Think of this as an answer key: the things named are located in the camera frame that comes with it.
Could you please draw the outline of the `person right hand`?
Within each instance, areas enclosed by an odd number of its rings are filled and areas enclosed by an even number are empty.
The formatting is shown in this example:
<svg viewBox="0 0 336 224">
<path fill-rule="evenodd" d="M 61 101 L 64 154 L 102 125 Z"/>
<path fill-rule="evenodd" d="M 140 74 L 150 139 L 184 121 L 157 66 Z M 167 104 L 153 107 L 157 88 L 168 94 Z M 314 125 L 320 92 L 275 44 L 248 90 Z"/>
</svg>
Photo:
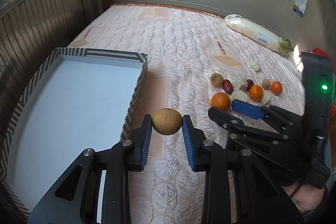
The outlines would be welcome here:
<svg viewBox="0 0 336 224">
<path fill-rule="evenodd" d="M 323 208 L 328 194 L 326 187 L 318 189 L 299 181 L 282 188 L 295 203 L 300 213 L 307 218 L 311 218 Z"/>
</svg>

